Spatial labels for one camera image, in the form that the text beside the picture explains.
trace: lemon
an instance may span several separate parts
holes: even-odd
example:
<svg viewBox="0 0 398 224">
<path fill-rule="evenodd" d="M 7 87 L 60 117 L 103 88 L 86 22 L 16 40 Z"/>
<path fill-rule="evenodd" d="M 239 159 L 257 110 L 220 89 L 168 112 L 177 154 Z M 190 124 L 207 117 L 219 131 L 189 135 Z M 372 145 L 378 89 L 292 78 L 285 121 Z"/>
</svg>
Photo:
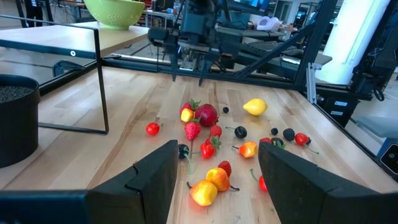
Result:
<svg viewBox="0 0 398 224">
<path fill-rule="evenodd" d="M 245 109 L 249 114 L 254 116 L 259 116 L 267 110 L 268 106 L 267 103 L 259 98 L 251 99 L 245 105 L 243 105 L 243 109 Z"/>
</svg>

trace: green bowl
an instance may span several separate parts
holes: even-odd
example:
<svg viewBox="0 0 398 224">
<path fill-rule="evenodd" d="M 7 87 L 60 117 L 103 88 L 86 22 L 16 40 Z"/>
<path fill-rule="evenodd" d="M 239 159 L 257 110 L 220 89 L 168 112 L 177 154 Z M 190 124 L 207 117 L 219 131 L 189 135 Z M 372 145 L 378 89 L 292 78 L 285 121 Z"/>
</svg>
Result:
<svg viewBox="0 0 398 224">
<path fill-rule="evenodd" d="M 128 30 L 141 17 L 145 4 L 132 0 L 85 0 L 91 15 L 105 28 Z"/>
</svg>

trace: black bin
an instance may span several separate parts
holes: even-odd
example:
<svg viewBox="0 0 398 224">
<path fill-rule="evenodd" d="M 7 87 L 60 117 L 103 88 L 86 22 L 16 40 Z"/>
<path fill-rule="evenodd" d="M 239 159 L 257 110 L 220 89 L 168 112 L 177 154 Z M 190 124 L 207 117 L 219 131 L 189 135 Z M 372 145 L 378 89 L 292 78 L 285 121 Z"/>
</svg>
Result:
<svg viewBox="0 0 398 224">
<path fill-rule="evenodd" d="M 18 75 L 1 75 L 0 86 L 21 86 L 33 90 L 26 96 L 0 103 L 0 167 L 30 156 L 38 146 L 40 101 L 37 81 Z"/>
</svg>

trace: pomegranate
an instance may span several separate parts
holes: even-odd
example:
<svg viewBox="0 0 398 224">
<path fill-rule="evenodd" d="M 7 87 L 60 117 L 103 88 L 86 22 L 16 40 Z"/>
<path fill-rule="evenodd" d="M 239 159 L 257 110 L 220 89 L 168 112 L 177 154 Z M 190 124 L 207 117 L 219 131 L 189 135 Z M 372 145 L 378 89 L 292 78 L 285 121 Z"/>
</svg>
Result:
<svg viewBox="0 0 398 224">
<path fill-rule="evenodd" d="M 199 123 L 204 127 L 210 127 L 218 122 L 217 110 L 210 104 L 204 104 L 198 107 L 195 113 L 195 119 L 199 119 Z"/>
</svg>

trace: tomato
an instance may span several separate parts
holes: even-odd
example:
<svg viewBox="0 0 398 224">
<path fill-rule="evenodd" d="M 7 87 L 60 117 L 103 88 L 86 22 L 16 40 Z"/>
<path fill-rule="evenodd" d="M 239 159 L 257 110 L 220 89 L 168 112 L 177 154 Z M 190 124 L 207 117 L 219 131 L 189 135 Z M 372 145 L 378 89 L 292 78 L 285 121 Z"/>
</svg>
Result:
<svg viewBox="0 0 398 224">
<path fill-rule="evenodd" d="M 294 139 L 296 140 L 296 143 L 299 146 L 303 146 L 304 144 L 308 143 L 308 141 L 309 141 L 308 136 L 306 136 L 303 133 L 297 133 L 296 136 L 294 137 Z"/>
<path fill-rule="evenodd" d="M 156 122 L 149 123 L 146 127 L 147 133 L 156 135 L 159 132 L 160 126 Z"/>
<path fill-rule="evenodd" d="M 272 144 L 272 141 L 270 138 L 262 138 L 262 139 L 260 139 L 260 142 L 268 142 L 268 143 Z"/>
<path fill-rule="evenodd" d="M 267 191 L 268 190 L 267 186 L 266 186 L 266 183 L 264 182 L 264 178 L 262 176 L 259 179 L 259 186 L 260 186 L 261 190 L 263 190 L 263 191 Z"/>
<path fill-rule="evenodd" d="M 214 146 L 212 144 L 202 144 L 200 146 L 201 156 L 204 159 L 209 159 L 211 156 L 214 155 Z"/>
</svg>

